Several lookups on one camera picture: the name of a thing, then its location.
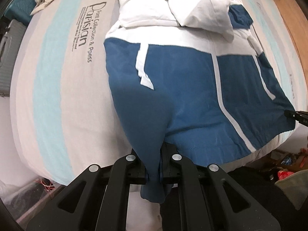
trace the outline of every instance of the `gray suitcase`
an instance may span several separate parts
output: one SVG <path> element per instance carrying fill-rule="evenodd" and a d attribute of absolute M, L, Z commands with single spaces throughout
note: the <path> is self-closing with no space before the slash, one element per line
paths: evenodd
<path fill-rule="evenodd" d="M 0 42 L 0 96 L 10 96 L 13 69 L 27 27 L 12 20 Z"/>

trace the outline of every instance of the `wooden floor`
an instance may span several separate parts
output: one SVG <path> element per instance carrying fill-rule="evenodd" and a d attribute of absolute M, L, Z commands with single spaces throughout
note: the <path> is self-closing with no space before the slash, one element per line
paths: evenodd
<path fill-rule="evenodd" d="M 274 0 L 303 66 L 308 87 L 308 20 L 295 0 Z"/>

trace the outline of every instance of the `suitcase handle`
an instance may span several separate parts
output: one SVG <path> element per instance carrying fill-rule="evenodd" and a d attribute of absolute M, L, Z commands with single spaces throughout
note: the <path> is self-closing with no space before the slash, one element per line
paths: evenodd
<path fill-rule="evenodd" d="M 0 42 L 0 67 L 4 64 L 11 45 L 11 36 L 9 33 L 5 33 Z"/>

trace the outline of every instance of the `striped bed sheet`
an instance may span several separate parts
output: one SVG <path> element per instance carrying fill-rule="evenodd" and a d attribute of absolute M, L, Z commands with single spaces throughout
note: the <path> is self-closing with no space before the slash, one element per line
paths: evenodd
<path fill-rule="evenodd" d="M 296 110 L 307 110 L 304 73 L 274 1 L 242 1 L 285 95 Z M 40 176 L 67 185 L 89 165 L 108 166 L 130 153 L 113 106 L 103 46 L 118 15 L 117 0 L 55 0 L 27 28 L 10 110 L 18 153 Z M 229 171 L 258 159 L 290 134 L 223 167 Z"/>

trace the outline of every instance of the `white trim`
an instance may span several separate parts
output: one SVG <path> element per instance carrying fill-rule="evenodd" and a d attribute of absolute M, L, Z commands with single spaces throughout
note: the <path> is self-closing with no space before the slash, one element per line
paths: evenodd
<path fill-rule="evenodd" d="M 265 84 L 265 82 L 264 82 L 264 80 L 263 80 L 263 77 L 262 77 L 262 74 L 261 74 L 261 69 L 260 69 L 260 66 L 259 66 L 257 57 L 256 57 L 256 56 L 253 56 L 253 58 L 254 58 L 254 62 L 255 62 L 255 64 L 256 64 L 256 66 L 257 66 L 257 68 L 258 68 L 258 71 L 259 71 L 259 75 L 260 75 L 260 79 L 261 79 L 263 88 L 264 88 L 265 92 L 267 93 L 267 95 L 269 96 L 269 98 L 271 98 L 272 101 L 273 101 L 273 100 L 276 98 L 276 96 L 275 96 L 274 94 L 272 94 L 272 93 L 268 90 L 268 88 L 267 88 L 267 86 L 266 86 L 266 84 Z"/>
<path fill-rule="evenodd" d="M 140 44 L 140 49 L 137 53 L 137 58 L 136 58 L 136 69 L 138 70 L 138 76 L 141 77 L 140 84 L 150 89 L 154 89 L 150 78 L 144 72 L 144 64 L 145 64 L 145 59 L 147 58 L 148 49 L 149 49 L 149 44 L 147 43 Z"/>
<path fill-rule="evenodd" d="M 218 98 L 218 104 L 222 111 L 222 113 L 227 117 L 227 119 L 231 122 L 232 126 L 235 128 L 235 131 L 238 133 L 238 135 L 242 138 L 247 148 L 250 150 L 250 152 L 255 152 L 255 147 L 251 144 L 249 139 L 245 136 L 243 133 L 240 125 L 237 123 L 237 121 L 230 115 L 230 113 L 226 110 L 224 107 L 224 103 L 222 101 L 222 93 L 221 93 L 221 82 L 220 82 L 220 74 L 219 74 L 219 66 L 217 57 L 215 54 L 212 53 L 212 59 L 213 59 L 213 66 L 214 66 L 214 73 L 215 73 L 215 81 L 216 81 L 216 90 L 217 90 L 217 98 Z"/>

